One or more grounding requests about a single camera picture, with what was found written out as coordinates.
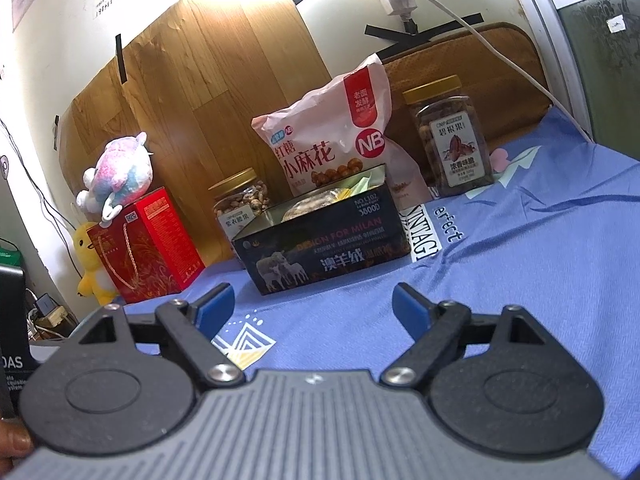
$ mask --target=gold lid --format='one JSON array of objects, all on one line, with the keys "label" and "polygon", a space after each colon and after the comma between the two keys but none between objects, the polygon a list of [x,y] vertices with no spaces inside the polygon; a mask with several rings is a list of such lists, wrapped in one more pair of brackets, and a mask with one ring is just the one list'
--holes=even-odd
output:
[{"label": "gold lid", "polygon": [[255,174],[254,168],[247,168],[246,170],[211,186],[209,191],[213,191],[214,198],[220,198],[230,194],[232,191],[245,187],[251,181],[257,179],[258,176]]},{"label": "gold lid", "polygon": [[426,85],[418,86],[411,90],[407,90],[406,92],[402,92],[402,97],[404,97],[405,103],[412,105],[420,101],[433,99],[434,97],[446,94],[447,92],[453,92],[459,88],[462,88],[460,78],[457,75],[452,75],[444,79],[438,79],[433,83],[427,83]]}]

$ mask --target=bed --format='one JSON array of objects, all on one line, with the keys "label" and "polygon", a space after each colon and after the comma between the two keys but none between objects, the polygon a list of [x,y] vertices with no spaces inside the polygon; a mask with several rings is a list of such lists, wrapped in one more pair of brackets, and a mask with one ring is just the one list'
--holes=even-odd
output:
[{"label": "bed", "polygon": [[441,247],[427,258],[266,297],[238,263],[223,262],[180,296],[233,285],[235,313],[213,343],[248,375],[369,368],[377,377],[412,344],[391,310],[398,282],[479,313],[521,304],[600,384],[606,411],[590,449],[625,476],[640,462],[640,164],[586,142],[554,108],[503,148],[510,164],[495,184],[426,204]]}]

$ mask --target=plastic jar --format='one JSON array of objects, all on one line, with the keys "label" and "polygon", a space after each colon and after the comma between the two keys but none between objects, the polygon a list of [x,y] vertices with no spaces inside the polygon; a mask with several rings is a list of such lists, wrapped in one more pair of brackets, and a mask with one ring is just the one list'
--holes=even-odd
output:
[{"label": "plastic jar", "polygon": [[256,216],[271,205],[266,184],[248,168],[209,188],[216,201],[214,215],[231,241]]},{"label": "plastic jar", "polygon": [[402,93],[409,106],[440,196],[494,182],[489,152],[471,99],[457,75]]}]

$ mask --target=yellow duck toy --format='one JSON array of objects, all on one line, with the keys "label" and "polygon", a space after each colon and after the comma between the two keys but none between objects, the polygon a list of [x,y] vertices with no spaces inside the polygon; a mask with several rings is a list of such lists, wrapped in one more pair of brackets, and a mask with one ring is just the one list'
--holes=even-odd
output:
[{"label": "yellow duck toy", "polygon": [[93,294],[100,306],[104,306],[113,302],[118,295],[118,289],[102,266],[100,256],[86,233],[87,229],[94,225],[96,225],[95,222],[86,222],[73,235],[74,249],[84,267],[84,276],[78,284],[78,294],[85,297]]}]

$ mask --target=red circle logo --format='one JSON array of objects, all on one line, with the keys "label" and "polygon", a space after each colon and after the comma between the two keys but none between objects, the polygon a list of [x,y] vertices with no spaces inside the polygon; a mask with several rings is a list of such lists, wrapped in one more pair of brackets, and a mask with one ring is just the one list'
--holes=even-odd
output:
[{"label": "red circle logo", "polygon": [[356,150],[365,158],[375,158],[385,151],[385,136],[373,128],[362,130],[356,137]]}]

